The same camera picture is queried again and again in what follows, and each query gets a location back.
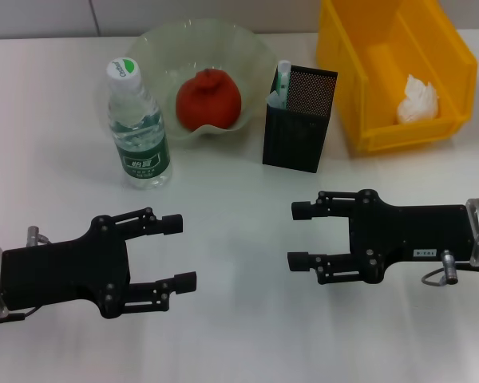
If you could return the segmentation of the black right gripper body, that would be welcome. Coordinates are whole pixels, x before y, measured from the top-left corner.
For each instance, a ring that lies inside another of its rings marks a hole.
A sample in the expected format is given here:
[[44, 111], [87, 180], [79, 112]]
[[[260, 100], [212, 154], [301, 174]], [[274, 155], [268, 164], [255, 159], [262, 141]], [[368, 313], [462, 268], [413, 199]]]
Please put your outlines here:
[[440, 262], [448, 251], [466, 263], [474, 236], [466, 206], [394, 206], [374, 190], [349, 193], [350, 254], [363, 282], [378, 284], [395, 263]]

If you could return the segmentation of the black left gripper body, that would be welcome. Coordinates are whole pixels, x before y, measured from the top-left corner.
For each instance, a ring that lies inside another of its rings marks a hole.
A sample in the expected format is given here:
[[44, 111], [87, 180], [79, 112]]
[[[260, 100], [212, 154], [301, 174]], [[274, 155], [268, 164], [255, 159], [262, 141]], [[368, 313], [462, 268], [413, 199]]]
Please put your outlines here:
[[94, 218], [78, 239], [2, 255], [1, 298], [9, 310], [83, 299], [94, 303], [103, 318], [117, 318], [129, 280], [125, 238], [107, 215]]

